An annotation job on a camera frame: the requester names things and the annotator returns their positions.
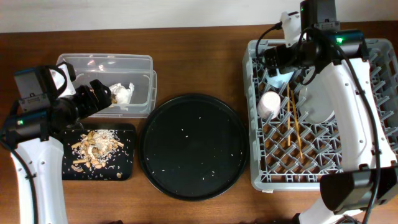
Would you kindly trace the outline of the wooden chopstick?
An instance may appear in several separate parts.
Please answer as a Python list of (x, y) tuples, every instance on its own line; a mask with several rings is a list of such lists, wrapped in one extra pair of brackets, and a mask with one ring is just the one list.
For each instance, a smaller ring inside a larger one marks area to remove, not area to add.
[(296, 109), (293, 90), (290, 90), (290, 95), (291, 95), (291, 99), (292, 99), (294, 123), (295, 123), (295, 130), (296, 130), (296, 134), (297, 134), (297, 144), (298, 144), (298, 149), (299, 149), (299, 153), (300, 153), (300, 158), (301, 158), (301, 160), (303, 160), (302, 141), (301, 141), (301, 137), (300, 137), (300, 127), (299, 127), (299, 121), (298, 121), (298, 116), (297, 116), (297, 109)]
[[(290, 85), (289, 83), (287, 84), (287, 115), (288, 115), (288, 119), (287, 119), (287, 130), (289, 132), (290, 130)], [(288, 133), (287, 135), (287, 146), (290, 147), (291, 143), (290, 143), (290, 133)]]

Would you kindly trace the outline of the white napkin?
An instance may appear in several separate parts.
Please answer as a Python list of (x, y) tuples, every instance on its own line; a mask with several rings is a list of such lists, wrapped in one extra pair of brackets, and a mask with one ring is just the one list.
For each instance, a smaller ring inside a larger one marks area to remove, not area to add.
[(121, 83), (113, 84), (109, 87), (111, 90), (111, 101), (113, 104), (129, 104), (134, 92), (134, 84), (130, 83), (128, 88)]

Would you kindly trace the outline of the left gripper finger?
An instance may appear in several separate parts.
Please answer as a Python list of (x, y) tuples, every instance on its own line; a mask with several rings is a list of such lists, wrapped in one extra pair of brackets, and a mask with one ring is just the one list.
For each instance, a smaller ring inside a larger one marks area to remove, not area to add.
[(81, 94), (81, 100), (86, 113), (96, 113), (99, 110), (97, 106), (98, 99), (93, 91), (85, 90)]
[(99, 80), (90, 81), (90, 85), (95, 94), (95, 104), (98, 108), (107, 108), (112, 104), (111, 91)]

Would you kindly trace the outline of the grey plate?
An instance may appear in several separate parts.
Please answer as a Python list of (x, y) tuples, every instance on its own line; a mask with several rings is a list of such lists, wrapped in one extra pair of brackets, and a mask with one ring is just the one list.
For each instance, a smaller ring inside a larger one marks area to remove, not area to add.
[(334, 118), (335, 112), (325, 86), (316, 76), (308, 85), (301, 88), (298, 95), (303, 103), (298, 107), (301, 113), (308, 113), (305, 121), (310, 124), (320, 124)]

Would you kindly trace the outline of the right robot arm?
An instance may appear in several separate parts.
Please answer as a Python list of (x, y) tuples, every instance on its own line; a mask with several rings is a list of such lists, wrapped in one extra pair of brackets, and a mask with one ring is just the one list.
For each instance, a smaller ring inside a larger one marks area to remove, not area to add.
[(303, 82), (315, 91), (315, 110), (336, 118), (342, 172), (322, 176), (320, 198), (294, 223), (339, 223), (397, 195), (397, 158), (382, 128), (371, 88), (369, 52), (360, 30), (341, 30), (334, 1), (302, 1), (276, 29), (283, 45), (257, 52), (264, 68), (281, 74), (311, 68)]

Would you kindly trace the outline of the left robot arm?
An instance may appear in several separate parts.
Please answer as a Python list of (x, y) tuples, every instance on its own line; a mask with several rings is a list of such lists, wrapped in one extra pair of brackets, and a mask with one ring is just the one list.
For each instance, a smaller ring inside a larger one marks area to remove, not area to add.
[(60, 132), (111, 105), (99, 80), (73, 87), (73, 65), (39, 65), (14, 74), (20, 99), (1, 128), (17, 173), (21, 223), (67, 223)]

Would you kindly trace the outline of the blue cup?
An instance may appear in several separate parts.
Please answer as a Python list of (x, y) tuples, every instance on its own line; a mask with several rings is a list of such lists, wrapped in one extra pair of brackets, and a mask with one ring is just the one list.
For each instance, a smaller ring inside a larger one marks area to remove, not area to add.
[(274, 88), (281, 88), (284, 85), (284, 83), (288, 83), (290, 81), (293, 74), (294, 72), (285, 73), (285, 74), (276, 73), (273, 76), (267, 75), (266, 80), (267, 83), (269, 83)]

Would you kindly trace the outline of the pink cup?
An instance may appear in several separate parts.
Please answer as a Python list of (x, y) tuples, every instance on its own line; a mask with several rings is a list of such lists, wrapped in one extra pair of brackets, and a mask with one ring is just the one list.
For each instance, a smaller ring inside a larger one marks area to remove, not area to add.
[(279, 114), (280, 104), (280, 96), (274, 91), (267, 91), (257, 104), (257, 113), (261, 118), (266, 119), (271, 116), (271, 119), (274, 119)]

